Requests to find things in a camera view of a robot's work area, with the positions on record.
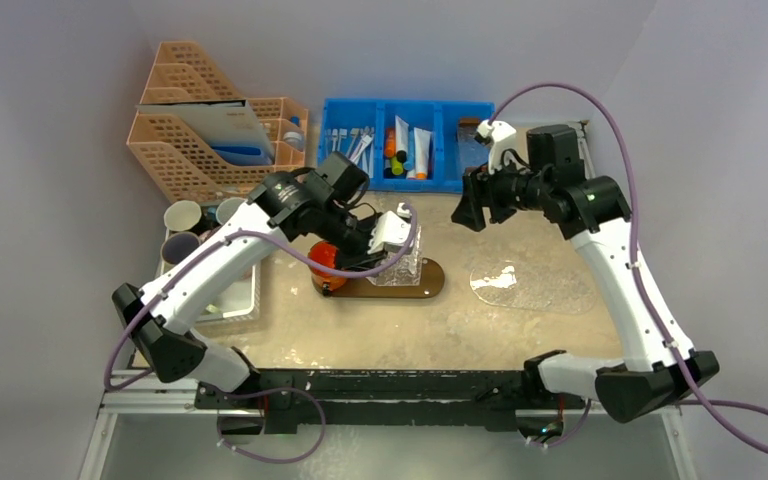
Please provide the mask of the orange translucent cup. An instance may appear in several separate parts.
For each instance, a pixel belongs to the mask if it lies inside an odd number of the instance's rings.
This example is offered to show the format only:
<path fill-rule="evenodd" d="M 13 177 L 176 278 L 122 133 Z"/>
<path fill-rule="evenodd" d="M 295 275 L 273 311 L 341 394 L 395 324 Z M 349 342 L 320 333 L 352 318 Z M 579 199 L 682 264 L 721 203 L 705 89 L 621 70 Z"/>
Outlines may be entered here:
<path fill-rule="evenodd" d="M 325 241 L 319 241 L 309 250 L 308 258 L 317 264 L 336 269 L 337 253 L 338 250 L 335 246 Z M 311 270 L 311 277 L 313 285 L 323 296 L 330 296 L 348 282 L 345 277 L 334 276 L 317 269 Z"/>

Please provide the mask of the clear glass toothbrush holder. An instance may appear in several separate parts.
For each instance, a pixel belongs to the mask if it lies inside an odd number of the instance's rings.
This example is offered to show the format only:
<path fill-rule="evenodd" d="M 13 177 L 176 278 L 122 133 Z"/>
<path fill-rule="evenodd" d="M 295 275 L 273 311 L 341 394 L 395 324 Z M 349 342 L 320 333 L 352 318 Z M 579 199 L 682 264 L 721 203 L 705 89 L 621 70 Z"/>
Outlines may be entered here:
<path fill-rule="evenodd" d="M 421 281 L 421 264 L 421 228 L 418 228 L 410 251 L 393 267 L 376 276 L 368 277 L 367 280 L 379 287 L 418 286 Z"/>

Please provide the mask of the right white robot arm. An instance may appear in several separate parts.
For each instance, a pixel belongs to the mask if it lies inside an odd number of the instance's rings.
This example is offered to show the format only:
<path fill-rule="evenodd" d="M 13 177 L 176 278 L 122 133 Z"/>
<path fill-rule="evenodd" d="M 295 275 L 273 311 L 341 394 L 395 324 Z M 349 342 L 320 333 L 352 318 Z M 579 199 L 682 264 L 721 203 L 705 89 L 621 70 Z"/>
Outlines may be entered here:
<path fill-rule="evenodd" d="M 571 394 L 599 402 L 612 419 L 628 423 L 686 398 L 683 368 L 699 385 L 719 372 L 715 354 L 693 345 L 658 293 L 641 298 L 635 281 L 654 279 L 631 238 L 631 208 L 615 180 L 587 176 L 574 128 L 528 130 L 526 159 L 516 151 L 516 129 L 506 122 L 482 121 L 475 139 L 488 148 L 488 160 L 465 171 L 452 221 L 479 232 L 519 210 L 541 212 L 589 267 L 622 347 L 615 360 L 564 350 L 526 360 L 521 392 L 529 404 L 544 407 Z"/>

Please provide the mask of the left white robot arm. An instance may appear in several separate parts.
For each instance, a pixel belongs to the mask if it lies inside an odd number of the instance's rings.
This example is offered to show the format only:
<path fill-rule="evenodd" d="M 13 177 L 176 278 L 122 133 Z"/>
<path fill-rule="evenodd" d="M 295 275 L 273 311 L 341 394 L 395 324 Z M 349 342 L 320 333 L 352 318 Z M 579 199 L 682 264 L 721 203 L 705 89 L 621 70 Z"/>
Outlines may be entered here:
<path fill-rule="evenodd" d="M 119 347 L 132 342 L 163 383 L 189 378 L 219 389 L 232 408 L 257 399 L 254 366 L 246 356 L 202 336 L 198 317 L 243 274 L 281 249 L 338 278 L 376 276 L 412 249 L 416 210 L 402 203 L 359 219 L 368 175 L 341 153 L 317 167 L 267 175 L 229 220 L 169 272 L 141 287 L 124 283 L 112 302 L 124 326 Z"/>

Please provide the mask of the brown wooden oval tray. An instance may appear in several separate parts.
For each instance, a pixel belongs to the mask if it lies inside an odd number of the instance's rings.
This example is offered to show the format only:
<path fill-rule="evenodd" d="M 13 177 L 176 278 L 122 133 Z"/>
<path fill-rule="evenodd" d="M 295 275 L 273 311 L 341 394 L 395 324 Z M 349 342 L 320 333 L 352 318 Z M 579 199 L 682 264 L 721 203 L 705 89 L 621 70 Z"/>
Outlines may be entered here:
<path fill-rule="evenodd" d="M 359 299 L 428 299 L 438 295 L 445 286 L 446 276 L 442 267 L 432 259 L 422 258 L 421 281 L 418 286 L 379 287 L 367 278 L 348 279 L 333 298 Z"/>

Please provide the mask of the yellow green small tube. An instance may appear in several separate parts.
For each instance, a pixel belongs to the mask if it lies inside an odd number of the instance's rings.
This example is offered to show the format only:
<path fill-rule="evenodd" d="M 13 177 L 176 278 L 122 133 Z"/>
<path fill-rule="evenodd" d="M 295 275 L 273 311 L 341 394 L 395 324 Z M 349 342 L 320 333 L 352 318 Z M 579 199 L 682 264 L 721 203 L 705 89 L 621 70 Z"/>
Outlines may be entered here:
<path fill-rule="evenodd" d="M 390 173 L 394 178 L 399 178 L 405 174 L 404 163 L 396 156 L 389 159 Z"/>

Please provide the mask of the blue plastic compartment bin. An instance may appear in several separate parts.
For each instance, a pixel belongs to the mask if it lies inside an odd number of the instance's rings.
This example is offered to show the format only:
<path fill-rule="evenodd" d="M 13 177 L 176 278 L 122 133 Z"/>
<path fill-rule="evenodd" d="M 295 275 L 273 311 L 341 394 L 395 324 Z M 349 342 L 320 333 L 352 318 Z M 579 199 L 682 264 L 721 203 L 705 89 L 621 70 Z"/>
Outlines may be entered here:
<path fill-rule="evenodd" d="M 317 162 L 322 163 L 333 150 L 347 154 L 359 139 L 353 135 L 364 128 L 375 130 L 375 139 L 367 150 L 371 160 L 371 191 L 459 194 L 462 175 L 458 173 L 456 133 L 461 117 L 487 119 L 494 113 L 491 102 L 433 101 L 380 98 L 328 98 L 324 101 L 319 134 Z M 410 180 L 394 178 L 385 159 L 384 134 L 401 116 L 411 128 L 432 133 L 429 178 Z"/>

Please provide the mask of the orange small tube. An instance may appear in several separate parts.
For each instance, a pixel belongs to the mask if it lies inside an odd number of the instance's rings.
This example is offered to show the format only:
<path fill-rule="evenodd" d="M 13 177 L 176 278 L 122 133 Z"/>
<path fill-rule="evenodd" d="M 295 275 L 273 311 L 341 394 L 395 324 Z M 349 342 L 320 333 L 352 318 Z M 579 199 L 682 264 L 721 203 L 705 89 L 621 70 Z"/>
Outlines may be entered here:
<path fill-rule="evenodd" d="M 394 128 L 388 128 L 386 130 L 383 154 L 386 159 L 393 158 L 397 154 L 397 138 Z"/>

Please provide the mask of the white paper folder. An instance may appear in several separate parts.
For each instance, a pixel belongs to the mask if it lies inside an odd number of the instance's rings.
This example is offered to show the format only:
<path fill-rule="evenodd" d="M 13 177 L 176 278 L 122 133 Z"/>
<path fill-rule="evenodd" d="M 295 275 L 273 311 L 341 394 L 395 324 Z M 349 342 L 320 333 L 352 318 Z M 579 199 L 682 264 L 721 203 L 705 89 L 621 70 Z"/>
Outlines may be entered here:
<path fill-rule="evenodd" d="M 143 114 L 171 114 L 208 146 L 237 166 L 272 165 L 275 147 L 260 119 L 245 100 L 140 104 Z"/>

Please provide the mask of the cream ceramic mug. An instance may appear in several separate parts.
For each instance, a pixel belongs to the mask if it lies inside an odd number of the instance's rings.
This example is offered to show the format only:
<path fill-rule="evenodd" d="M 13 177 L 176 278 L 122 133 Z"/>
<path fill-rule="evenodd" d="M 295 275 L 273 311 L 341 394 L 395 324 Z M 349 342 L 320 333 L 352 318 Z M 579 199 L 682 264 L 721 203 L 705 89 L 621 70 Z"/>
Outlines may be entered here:
<path fill-rule="evenodd" d="M 163 224 L 170 232 L 189 231 L 202 219 L 201 206 L 192 200 L 172 203 L 163 214 Z"/>

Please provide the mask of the purple ceramic mug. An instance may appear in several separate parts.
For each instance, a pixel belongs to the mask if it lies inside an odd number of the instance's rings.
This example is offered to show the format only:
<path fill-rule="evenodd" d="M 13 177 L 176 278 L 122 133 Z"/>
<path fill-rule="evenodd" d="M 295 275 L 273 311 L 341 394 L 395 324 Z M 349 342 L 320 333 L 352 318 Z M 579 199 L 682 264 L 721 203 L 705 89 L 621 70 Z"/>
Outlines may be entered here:
<path fill-rule="evenodd" d="M 161 245 L 160 258 L 169 265 L 185 260 L 201 245 L 198 235 L 185 231 L 171 234 Z"/>

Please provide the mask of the peach plastic desk organizer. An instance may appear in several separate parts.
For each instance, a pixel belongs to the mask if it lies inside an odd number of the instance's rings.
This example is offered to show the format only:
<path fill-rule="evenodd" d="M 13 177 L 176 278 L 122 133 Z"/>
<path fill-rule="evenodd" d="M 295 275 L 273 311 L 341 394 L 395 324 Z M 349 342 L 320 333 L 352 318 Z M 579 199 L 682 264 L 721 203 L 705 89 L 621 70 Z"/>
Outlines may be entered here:
<path fill-rule="evenodd" d="M 275 147 L 272 165 L 232 165 L 178 117 L 137 111 L 127 146 L 170 202 L 243 197 L 266 175 L 304 166 L 308 109 L 290 97 L 244 96 L 196 42 L 160 43 L 138 105 L 232 100 L 260 119 Z"/>

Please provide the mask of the black aluminium base frame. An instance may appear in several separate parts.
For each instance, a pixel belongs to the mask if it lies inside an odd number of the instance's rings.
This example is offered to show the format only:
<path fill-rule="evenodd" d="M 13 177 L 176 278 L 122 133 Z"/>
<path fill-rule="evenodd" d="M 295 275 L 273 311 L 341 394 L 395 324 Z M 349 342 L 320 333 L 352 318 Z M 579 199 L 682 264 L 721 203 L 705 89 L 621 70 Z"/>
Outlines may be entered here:
<path fill-rule="evenodd" d="M 303 425 L 480 427 L 490 432 L 559 432 L 561 410 L 586 401 L 530 384 L 522 370 L 364 370 L 263 368 L 230 393 L 194 379 L 166 383 L 146 375 L 125 394 L 175 394 L 181 411 L 261 413 L 269 434 Z"/>

